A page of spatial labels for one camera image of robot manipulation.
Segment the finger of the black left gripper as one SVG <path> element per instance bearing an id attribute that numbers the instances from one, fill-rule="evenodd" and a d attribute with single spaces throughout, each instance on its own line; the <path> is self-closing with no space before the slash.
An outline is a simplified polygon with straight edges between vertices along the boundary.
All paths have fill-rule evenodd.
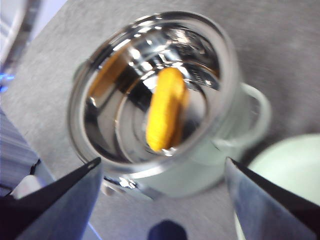
<path id="1" fill-rule="evenodd" d="M 100 191 L 99 157 L 32 193 L 0 198 L 2 240 L 80 240 Z"/>
<path id="2" fill-rule="evenodd" d="M 228 158 L 225 178 L 246 240 L 318 240 L 320 206 Z"/>

